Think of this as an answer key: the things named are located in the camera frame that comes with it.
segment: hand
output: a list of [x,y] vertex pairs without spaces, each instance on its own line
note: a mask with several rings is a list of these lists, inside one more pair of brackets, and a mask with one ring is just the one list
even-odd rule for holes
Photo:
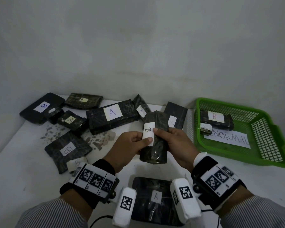
[[142,139],[142,135],[142,132],[138,131],[122,133],[103,158],[114,167],[115,173],[120,172],[124,166],[129,164],[135,154],[153,141],[151,137]]
[[191,173],[194,159],[200,152],[188,138],[187,134],[183,130],[170,127],[168,132],[158,128],[154,128],[153,132],[168,142],[169,151],[175,160],[181,167],[186,168]]

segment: wall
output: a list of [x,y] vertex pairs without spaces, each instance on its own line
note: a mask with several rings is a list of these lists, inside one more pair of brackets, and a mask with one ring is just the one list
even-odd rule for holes
[[46,91],[209,97],[285,135],[285,0],[0,0],[0,149]]

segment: striped sleeve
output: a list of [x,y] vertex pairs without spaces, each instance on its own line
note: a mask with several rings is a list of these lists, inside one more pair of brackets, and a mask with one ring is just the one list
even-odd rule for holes
[[63,199],[54,199],[28,209],[15,228],[87,228],[84,217]]
[[252,196],[234,206],[222,220],[223,228],[285,228],[285,207],[270,199]]

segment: table surface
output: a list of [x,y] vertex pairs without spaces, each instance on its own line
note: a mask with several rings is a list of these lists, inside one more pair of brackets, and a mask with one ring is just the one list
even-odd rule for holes
[[[117,102],[103,100],[101,107]],[[163,111],[165,108],[158,105],[149,105],[149,107],[152,111]],[[64,110],[71,110],[81,117],[86,117],[85,111],[82,110],[69,108]],[[192,119],[193,112],[188,110],[184,131],[191,138],[193,136]],[[143,123],[137,121],[95,136],[89,131],[84,133],[82,137],[93,148],[93,151],[87,155],[89,163],[105,156],[121,133],[133,130],[142,132],[142,127]],[[45,152],[44,147],[68,131],[69,129],[58,124],[52,125],[46,122],[37,126],[26,121],[0,153],[0,227],[14,227],[23,211],[59,196],[59,188],[69,180],[70,174],[68,172],[58,174],[52,158]],[[285,207],[285,168],[255,166],[215,155],[211,157],[233,170],[252,193],[269,198]],[[170,153],[168,153],[167,163],[161,165],[141,162],[136,155],[116,176],[120,179],[120,183],[116,188],[115,201],[118,200],[122,187],[131,187],[134,177],[138,176],[164,180],[185,177],[192,182],[190,173],[181,168]],[[200,201],[199,204],[201,209],[209,209]],[[115,208],[115,203],[99,203],[92,213],[89,224],[99,216],[113,215]],[[216,214],[205,212],[193,223],[195,223],[194,227],[213,228],[216,227],[217,220]],[[137,221],[130,223],[130,227],[146,225],[158,227],[155,224]],[[95,227],[101,226],[113,227],[110,219],[102,219],[95,224]],[[185,227],[191,226],[192,223],[186,224]]]

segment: basket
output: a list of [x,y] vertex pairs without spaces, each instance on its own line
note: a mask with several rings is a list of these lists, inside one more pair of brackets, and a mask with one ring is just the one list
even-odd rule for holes
[[[200,110],[230,114],[234,131],[247,134],[251,149],[229,145],[204,138],[200,134]],[[258,109],[198,98],[194,113],[194,144],[201,152],[260,165],[285,168],[285,139],[280,128],[273,124],[270,116]]]

